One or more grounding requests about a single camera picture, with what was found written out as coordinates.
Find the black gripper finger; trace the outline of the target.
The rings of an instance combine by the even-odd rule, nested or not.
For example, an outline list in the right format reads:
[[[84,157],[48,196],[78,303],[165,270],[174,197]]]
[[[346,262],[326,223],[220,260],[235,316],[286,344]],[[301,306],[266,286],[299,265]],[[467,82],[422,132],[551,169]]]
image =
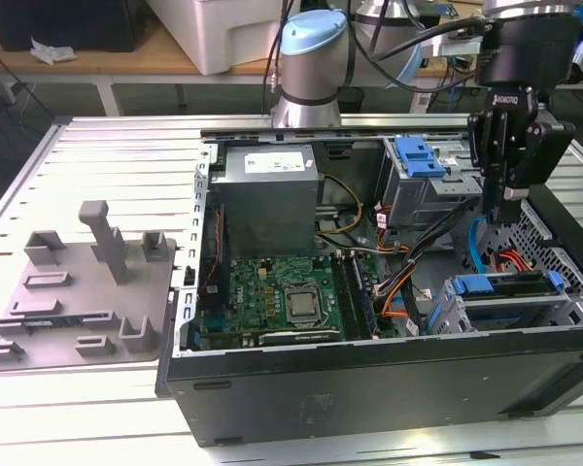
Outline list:
[[[498,161],[495,149],[495,125],[492,112],[470,114],[467,130],[471,164],[482,175],[482,213],[491,219],[495,216],[498,189]]]
[[[571,123],[554,128],[549,123],[534,123],[525,133],[525,145],[512,150],[506,158],[497,222],[514,223],[520,217],[521,203],[532,186],[546,183],[575,134]]]

